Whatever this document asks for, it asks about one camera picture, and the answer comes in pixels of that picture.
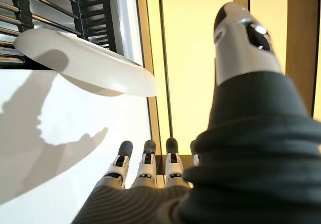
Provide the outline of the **robot right hand dark glove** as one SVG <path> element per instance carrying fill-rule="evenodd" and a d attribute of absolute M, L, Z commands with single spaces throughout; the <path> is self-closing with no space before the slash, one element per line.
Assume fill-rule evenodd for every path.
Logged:
<path fill-rule="evenodd" d="M 121 190 L 94 187 L 74 223 L 320 223 L 320 123 L 283 75 L 266 29 L 224 4 L 214 24 L 215 90 L 208 128 L 192 143 L 198 164 L 163 189 L 151 173 Z"/>

